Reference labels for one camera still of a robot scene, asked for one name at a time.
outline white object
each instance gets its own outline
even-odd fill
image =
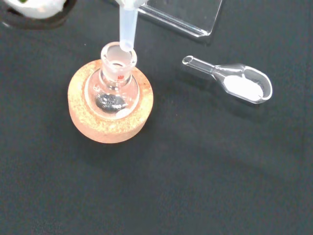
[[[251,101],[258,101],[263,97],[262,88],[257,83],[243,77],[227,76],[224,79],[224,85],[231,93],[240,94]]]
[[[119,4],[119,40],[123,51],[134,48],[138,8],[148,0],[116,0]]]
[[[34,19],[46,19],[63,10],[66,0],[27,0],[22,3],[19,0],[3,0],[14,10],[26,17]]]

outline black surface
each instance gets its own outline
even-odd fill
[[[0,234],[313,234],[312,10],[227,1],[209,47],[140,19],[154,107],[113,145],[74,127],[67,88],[118,40],[118,9],[81,0],[59,29],[2,27]],[[272,99],[246,105],[186,75],[189,54],[263,71]]]

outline white powder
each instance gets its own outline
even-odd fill
[[[224,85],[231,93],[240,95],[251,101],[257,101],[260,97],[263,97],[262,88],[258,84],[243,77],[235,75],[227,76],[224,80]]]

